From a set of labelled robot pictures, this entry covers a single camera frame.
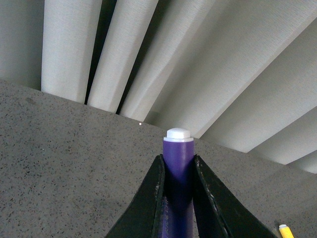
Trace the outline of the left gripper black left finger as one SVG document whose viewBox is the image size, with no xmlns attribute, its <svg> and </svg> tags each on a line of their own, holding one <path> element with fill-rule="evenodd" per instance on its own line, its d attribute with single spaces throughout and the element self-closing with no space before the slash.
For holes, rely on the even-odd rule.
<svg viewBox="0 0 317 238">
<path fill-rule="evenodd" d="M 157 238 L 161 220 L 165 167 L 162 155 L 155 157 L 131 203 L 113 225 L 107 238 Z"/>
</svg>

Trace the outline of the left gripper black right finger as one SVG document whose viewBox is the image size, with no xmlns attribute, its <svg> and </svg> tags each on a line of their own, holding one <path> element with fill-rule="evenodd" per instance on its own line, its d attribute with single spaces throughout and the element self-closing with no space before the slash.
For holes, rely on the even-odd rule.
<svg viewBox="0 0 317 238">
<path fill-rule="evenodd" d="M 194 156 L 193 204 L 201 238 L 275 238 L 226 187 L 203 159 Z"/>
</svg>

